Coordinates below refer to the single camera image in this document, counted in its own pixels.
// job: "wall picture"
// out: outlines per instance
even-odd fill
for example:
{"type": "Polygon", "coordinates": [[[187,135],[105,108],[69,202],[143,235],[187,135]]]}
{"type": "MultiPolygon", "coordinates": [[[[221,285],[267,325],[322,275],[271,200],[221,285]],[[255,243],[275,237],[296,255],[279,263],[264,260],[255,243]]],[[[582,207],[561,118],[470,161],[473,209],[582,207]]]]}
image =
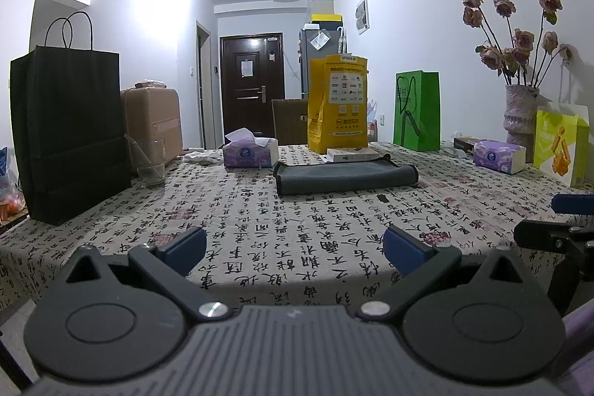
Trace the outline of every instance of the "wall picture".
{"type": "Polygon", "coordinates": [[[361,0],[355,9],[355,19],[357,32],[361,34],[369,29],[369,7],[367,6],[367,0],[361,0]]]}

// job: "brown door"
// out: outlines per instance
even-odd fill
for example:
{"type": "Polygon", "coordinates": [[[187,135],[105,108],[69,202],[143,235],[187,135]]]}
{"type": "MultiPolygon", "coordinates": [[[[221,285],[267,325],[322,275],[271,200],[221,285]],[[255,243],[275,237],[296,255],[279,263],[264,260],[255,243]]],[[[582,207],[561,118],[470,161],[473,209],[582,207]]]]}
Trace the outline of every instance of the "brown door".
{"type": "Polygon", "coordinates": [[[249,129],[274,136],[272,99],[284,99],[281,33],[221,38],[225,133],[249,129]]]}

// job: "suitcase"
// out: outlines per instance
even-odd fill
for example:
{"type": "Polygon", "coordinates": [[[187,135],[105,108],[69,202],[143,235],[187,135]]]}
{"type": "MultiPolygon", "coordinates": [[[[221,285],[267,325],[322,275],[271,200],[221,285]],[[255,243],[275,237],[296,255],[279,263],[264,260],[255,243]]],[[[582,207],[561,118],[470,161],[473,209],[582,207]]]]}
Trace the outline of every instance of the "suitcase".
{"type": "MultiPolygon", "coordinates": [[[[120,93],[124,129],[137,142],[164,140],[165,163],[182,151],[182,126],[179,117],[179,96],[176,90],[166,88],[131,88],[120,93]]],[[[128,166],[136,168],[131,160],[128,144],[128,166]]]]}

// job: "triangular hole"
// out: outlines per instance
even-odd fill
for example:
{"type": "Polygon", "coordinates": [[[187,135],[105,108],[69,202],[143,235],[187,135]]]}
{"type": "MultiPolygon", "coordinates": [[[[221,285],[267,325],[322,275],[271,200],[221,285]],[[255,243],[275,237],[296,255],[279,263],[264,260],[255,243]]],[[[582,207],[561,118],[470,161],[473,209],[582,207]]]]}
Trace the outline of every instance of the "triangular hole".
{"type": "Polygon", "coordinates": [[[491,279],[521,284],[522,278],[507,257],[501,257],[491,272],[491,279]]]}
{"type": "Polygon", "coordinates": [[[87,282],[99,278],[99,272],[91,260],[91,257],[83,257],[76,263],[72,272],[70,272],[68,279],[66,279],[66,283],[73,284],[75,282],[87,282]]]}

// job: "bouquet of dried roses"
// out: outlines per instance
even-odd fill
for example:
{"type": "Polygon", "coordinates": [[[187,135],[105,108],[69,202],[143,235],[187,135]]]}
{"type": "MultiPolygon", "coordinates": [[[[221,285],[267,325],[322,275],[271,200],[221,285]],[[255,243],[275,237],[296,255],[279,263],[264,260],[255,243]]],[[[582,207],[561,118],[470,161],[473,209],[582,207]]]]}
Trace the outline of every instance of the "bouquet of dried roses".
{"type": "Polygon", "coordinates": [[[518,84],[520,84],[520,77],[522,77],[524,86],[538,88],[542,83],[546,72],[549,70],[552,60],[555,59],[557,55],[561,56],[566,62],[571,58],[571,51],[566,45],[559,45],[557,34],[554,31],[548,31],[544,36],[542,35],[544,32],[545,19],[550,24],[555,25],[557,23],[557,11],[563,9],[561,0],[538,1],[542,7],[542,17],[541,33],[538,36],[536,49],[534,49],[535,36],[533,33],[517,28],[514,30],[515,34],[512,33],[510,17],[512,13],[516,12],[514,3],[510,0],[493,1],[493,4],[495,4],[495,11],[507,21],[507,28],[510,32],[510,39],[512,41],[511,48],[506,47],[502,49],[495,37],[495,33],[486,20],[485,13],[480,7],[483,0],[462,0],[462,3],[464,4],[464,15],[462,16],[464,24],[471,27],[481,27],[486,35],[486,41],[477,46],[475,51],[480,54],[480,60],[484,65],[497,71],[498,76],[501,76],[501,74],[504,75],[504,79],[508,85],[513,84],[514,77],[518,78],[518,84]],[[539,44],[541,44],[541,47],[545,52],[542,56],[541,65],[537,70],[539,44]],[[534,51],[534,65],[532,68],[532,75],[530,75],[528,72],[528,61],[530,60],[532,51],[534,51]],[[544,72],[542,72],[547,56],[549,57],[549,63],[544,72]]]}

